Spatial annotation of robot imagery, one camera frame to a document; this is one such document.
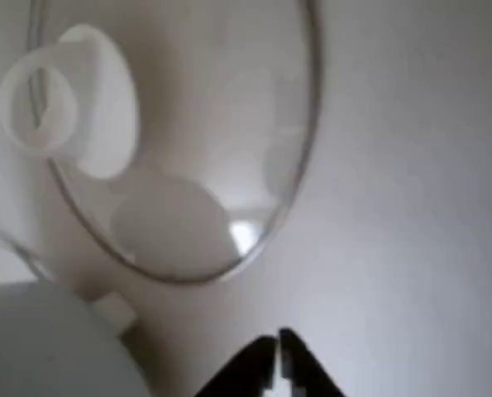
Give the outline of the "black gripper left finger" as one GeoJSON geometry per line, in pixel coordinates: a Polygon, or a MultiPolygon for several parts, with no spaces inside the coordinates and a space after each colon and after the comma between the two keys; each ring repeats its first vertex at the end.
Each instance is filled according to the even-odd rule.
{"type": "Polygon", "coordinates": [[[273,385],[277,339],[260,336],[244,346],[196,396],[261,396],[273,385]]]}

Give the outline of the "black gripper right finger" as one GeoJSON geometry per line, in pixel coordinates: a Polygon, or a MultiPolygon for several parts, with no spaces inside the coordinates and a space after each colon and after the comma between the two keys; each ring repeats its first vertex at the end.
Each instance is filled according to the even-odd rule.
{"type": "Polygon", "coordinates": [[[282,377],[292,396],[345,397],[304,340],[291,328],[279,330],[282,377]]]}

